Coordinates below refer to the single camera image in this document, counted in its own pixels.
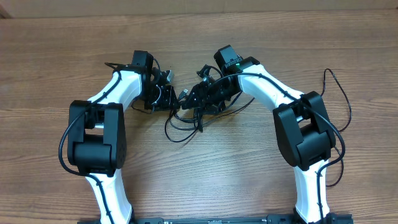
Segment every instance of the beige wall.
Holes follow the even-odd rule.
[[[9,14],[9,17],[36,18],[333,9],[395,9],[398,7],[398,0],[0,0],[0,5]]]

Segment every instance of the brown background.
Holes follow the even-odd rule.
[[[8,18],[395,9],[398,0],[0,0]]]
[[[322,89],[324,68],[335,71],[353,121],[343,133],[345,174],[328,189],[328,204],[355,223],[397,223],[396,10],[3,19],[0,34],[0,223],[99,218],[90,185],[61,168],[57,147],[69,104],[109,82],[103,62],[129,63],[134,50],[148,50],[174,70],[179,93],[227,44],[303,92]],[[348,109],[332,77],[327,82],[326,108],[339,128]],[[138,217],[292,212],[293,170],[277,148],[272,114],[257,101],[186,144],[165,137],[167,113],[127,110],[125,119],[124,185]],[[329,169],[328,182],[339,171]]]

